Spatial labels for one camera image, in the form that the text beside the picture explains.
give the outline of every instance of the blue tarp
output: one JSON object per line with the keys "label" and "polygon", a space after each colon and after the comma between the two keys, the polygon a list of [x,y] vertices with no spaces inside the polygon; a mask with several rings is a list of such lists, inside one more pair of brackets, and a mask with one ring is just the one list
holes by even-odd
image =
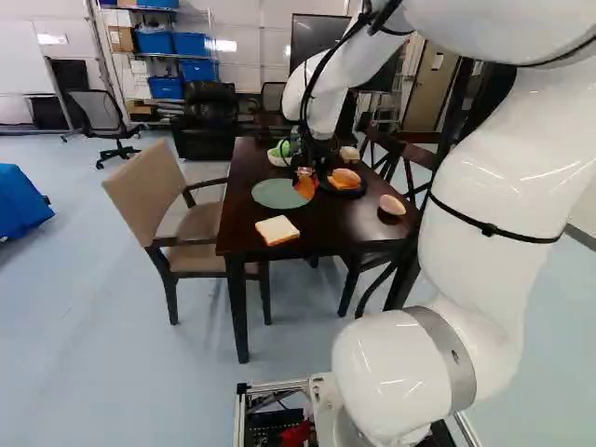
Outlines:
{"label": "blue tarp", "polygon": [[23,237],[53,215],[17,165],[0,163],[0,237]]}

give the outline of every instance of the food item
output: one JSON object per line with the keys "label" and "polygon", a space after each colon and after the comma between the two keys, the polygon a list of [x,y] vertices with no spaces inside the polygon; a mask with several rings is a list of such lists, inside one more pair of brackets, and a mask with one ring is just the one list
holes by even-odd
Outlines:
{"label": "food item", "polygon": [[269,247],[300,237],[298,228],[283,214],[257,222],[254,226]]}
{"label": "food item", "polygon": [[327,177],[329,183],[339,190],[357,189],[362,183],[360,176],[350,169],[334,169],[331,176]]}
{"label": "food item", "polygon": [[403,216],[406,213],[406,207],[399,200],[389,194],[384,194],[379,199],[379,207],[384,212],[393,216]]}
{"label": "food item", "polygon": [[294,189],[304,197],[310,200],[315,196],[318,188],[317,176],[301,175],[298,173],[298,182],[294,185]]}
{"label": "food item", "polygon": [[352,146],[342,146],[339,150],[339,156],[345,163],[356,163],[357,161],[360,161],[359,150]]}

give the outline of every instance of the monitor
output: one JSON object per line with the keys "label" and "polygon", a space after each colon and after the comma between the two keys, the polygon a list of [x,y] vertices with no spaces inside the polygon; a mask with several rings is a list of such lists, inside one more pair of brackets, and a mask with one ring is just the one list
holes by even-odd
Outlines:
{"label": "monitor", "polygon": [[[324,16],[317,14],[292,14],[290,73],[306,59],[329,49],[344,35],[351,18],[348,16]],[[367,83],[358,90],[391,91],[395,73],[400,67],[400,50],[381,67]]]}

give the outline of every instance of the beige chair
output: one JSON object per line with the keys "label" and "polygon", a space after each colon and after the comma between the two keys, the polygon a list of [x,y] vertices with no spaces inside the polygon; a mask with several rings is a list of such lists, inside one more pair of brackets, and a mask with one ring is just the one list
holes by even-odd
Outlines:
{"label": "beige chair", "polygon": [[[226,182],[223,178],[187,185],[176,158],[162,139],[102,183],[163,280],[172,325],[178,324],[178,279],[226,277],[224,258],[215,254],[222,202],[197,204],[191,194],[197,188]],[[175,235],[156,237],[168,208],[180,194],[188,212]],[[265,324],[271,324],[269,265],[246,264],[246,272],[246,278],[260,283]]]}

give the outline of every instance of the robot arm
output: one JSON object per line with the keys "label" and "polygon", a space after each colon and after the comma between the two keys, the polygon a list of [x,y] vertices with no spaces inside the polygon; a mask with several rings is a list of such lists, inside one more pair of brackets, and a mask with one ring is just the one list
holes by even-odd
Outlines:
{"label": "robot arm", "polygon": [[[527,68],[437,173],[418,247],[435,299],[362,318],[334,343],[345,410],[376,446],[415,443],[429,423],[489,398],[518,370],[529,292],[596,169],[595,23],[593,0],[404,0],[387,22],[462,55]],[[316,136],[333,132],[347,88],[368,80],[404,38],[363,28],[335,52],[308,109]],[[298,117],[322,57],[291,75],[287,117]]]}
{"label": "robot arm", "polygon": [[[376,0],[372,4],[376,7],[373,11],[379,11],[386,0]],[[308,108],[308,125],[320,140],[329,139],[335,132],[347,90],[371,79],[412,32],[412,27],[399,11],[387,21],[386,27],[402,35],[383,32],[369,35],[373,21],[360,23],[359,20],[365,19],[355,16],[350,22],[347,33],[354,26],[359,27],[359,30],[333,54],[311,95],[313,99]],[[291,74],[282,99],[283,114],[288,119],[300,119],[306,86],[328,51],[322,51],[303,62]]]}

